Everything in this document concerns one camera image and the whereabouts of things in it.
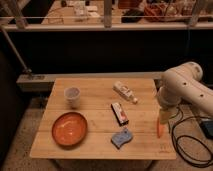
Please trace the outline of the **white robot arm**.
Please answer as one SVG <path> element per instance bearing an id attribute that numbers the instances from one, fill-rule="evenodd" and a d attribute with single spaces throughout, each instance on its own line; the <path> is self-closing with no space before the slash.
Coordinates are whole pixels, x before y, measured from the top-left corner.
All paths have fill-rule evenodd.
<path id="1" fill-rule="evenodd" d="M 213 90 L 200 83 L 203 70 L 198 63 L 186 62 L 170 68 L 162 74 L 162 86 L 157 92 L 161 106 L 159 123 L 166 124 L 182 99 L 197 106 L 205 113 L 213 114 Z"/>

